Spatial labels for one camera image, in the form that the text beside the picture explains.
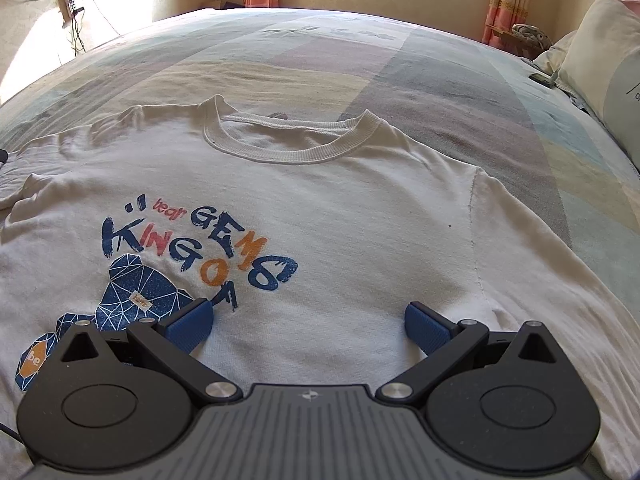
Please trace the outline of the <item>white printed sweatshirt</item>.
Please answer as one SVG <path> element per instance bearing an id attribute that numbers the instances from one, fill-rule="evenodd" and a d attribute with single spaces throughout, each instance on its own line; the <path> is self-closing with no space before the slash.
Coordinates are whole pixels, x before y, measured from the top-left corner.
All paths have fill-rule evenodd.
<path id="1" fill-rule="evenodd" d="M 214 307 L 200 360 L 254 382 L 377 387 L 419 359 L 418 300 L 492 330 L 547 325 L 601 413 L 602 469 L 639 468 L 639 327 L 477 166 L 371 113 L 299 122 L 219 96 L 134 106 L 30 142 L 1 169 L 1 419 L 26 350 L 66 313 L 101 328 Z"/>

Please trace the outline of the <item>patchwork pastel bed sheet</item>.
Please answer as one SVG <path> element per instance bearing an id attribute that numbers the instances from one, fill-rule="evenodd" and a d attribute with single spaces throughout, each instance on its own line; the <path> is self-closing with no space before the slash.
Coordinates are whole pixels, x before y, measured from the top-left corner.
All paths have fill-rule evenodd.
<path id="1" fill-rule="evenodd" d="M 550 228 L 639 327 L 639 174 L 612 136 L 532 68 L 446 32 L 360 14 L 202 11 L 86 54 L 1 109 L 9 152 L 134 106 L 219 96 L 241 113 L 344 122 L 371 113 L 482 168 Z M 15 375 L 38 368 L 37 338 Z"/>

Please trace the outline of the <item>black remote control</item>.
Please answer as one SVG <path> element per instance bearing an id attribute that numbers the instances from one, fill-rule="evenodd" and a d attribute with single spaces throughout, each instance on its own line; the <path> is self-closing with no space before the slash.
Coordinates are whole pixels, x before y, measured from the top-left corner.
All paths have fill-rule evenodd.
<path id="1" fill-rule="evenodd" d="M 554 87 L 554 81 L 544 74 L 530 74 L 528 78 L 532 81 L 535 81 L 537 84 L 542 84 L 547 88 Z"/>

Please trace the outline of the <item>rear pastel pillow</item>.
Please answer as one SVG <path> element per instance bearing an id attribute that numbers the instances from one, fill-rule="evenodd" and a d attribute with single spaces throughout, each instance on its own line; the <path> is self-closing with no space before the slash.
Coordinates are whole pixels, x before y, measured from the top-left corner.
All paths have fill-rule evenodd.
<path id="1" fill-rule="evenodd" d="M 576 35 L 576 30 L 569 32 L 561 39 L 559 39 L 555 44 L 548 49 L 538 55 L 534 60 L 534 65 L 548 76 L 552 76 L 555 74 L 560 67 L 562 66 L 568 50 L 570 50 L 570 46 L 574 40 Z"/>

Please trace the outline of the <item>pastel pillow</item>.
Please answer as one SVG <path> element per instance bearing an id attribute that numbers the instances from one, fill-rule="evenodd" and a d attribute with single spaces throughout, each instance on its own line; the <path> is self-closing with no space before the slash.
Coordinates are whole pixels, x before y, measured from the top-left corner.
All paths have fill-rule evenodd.
<path id="1" fill-rule="evenodd" d="M 534 65 L 548 76 L 552 76 L 555 74 L 560 67 L 562 66 L 568 50 L 570 50 L 570 46 L 574 40 L 576 35 L 576 30 L 569 32 L 561 39 L 559 39 L 555 44 L 548 49 L 538 55 L 534 60 Z"/>
<path id="2" fill-rule="evenodd" d="M 594 0 L 560 67 L 560 78 L 639 163 L 639 15 L 622 0 Z"/>

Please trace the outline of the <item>wooden bedside table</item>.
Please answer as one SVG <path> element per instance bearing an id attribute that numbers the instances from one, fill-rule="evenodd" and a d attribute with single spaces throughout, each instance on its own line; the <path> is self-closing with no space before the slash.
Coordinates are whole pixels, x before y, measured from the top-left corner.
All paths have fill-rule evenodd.
<path id="1" fill-rule="evenodd" d="M 542 52 L 548 50 L 548 47 L 545 47 L 535 37 L 526 37 L 495 27 L 493 27 L 491 31 L 495 38 L 499 38 L 501 40 L 504 50 L 514 55 L 521 56 L 522 58 L 533 60 L 538 55 L 541 55 Z"/>

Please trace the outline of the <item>front pastel pillow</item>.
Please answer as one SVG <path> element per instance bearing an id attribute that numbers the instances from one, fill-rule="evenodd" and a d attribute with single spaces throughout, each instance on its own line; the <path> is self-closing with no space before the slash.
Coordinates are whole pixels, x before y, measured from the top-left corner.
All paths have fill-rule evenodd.
<path id="1" fill-rule="evenodd" d="M 622 0 L 594 0 L 560 67 L 560 78 L 639 163 L 639 15 Z"/>

